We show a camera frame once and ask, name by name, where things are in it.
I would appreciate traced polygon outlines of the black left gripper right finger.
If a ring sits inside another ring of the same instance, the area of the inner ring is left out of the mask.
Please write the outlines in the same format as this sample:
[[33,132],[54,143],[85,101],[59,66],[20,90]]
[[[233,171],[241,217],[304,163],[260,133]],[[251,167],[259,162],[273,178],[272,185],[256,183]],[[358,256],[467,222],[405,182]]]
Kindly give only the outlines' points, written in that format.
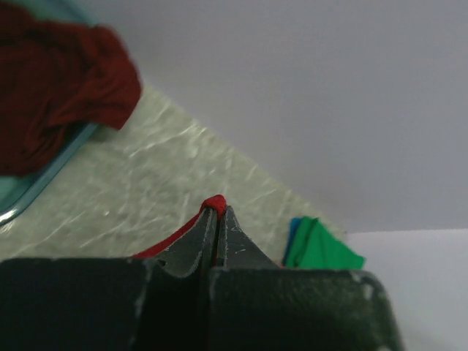
[[276,263],[242,230],[231,206],[217,230],[216,260],[209,275],[209,350],[265,350],[271,310],[265,283]]

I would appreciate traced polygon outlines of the bright red t shirt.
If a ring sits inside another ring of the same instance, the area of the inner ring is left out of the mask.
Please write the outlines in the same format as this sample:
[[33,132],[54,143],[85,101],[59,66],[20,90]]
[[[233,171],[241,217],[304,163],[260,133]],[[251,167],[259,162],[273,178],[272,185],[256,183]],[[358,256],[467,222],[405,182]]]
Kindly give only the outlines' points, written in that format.
[[184,264],[206,264],[209,268],[279,267],[241,229],[233,208],[222,195],[204,200],[186,224],[132,256],[163,260],[167,268]]

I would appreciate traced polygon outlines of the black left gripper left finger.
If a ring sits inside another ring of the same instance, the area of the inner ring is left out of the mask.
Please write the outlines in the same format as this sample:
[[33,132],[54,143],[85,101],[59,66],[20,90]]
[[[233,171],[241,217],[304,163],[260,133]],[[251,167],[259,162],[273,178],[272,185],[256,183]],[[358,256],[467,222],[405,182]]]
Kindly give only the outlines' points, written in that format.
[[216,212],[195,223],[155,257],[140,320],[141,350],[205,350],[208,273],[215,260]]

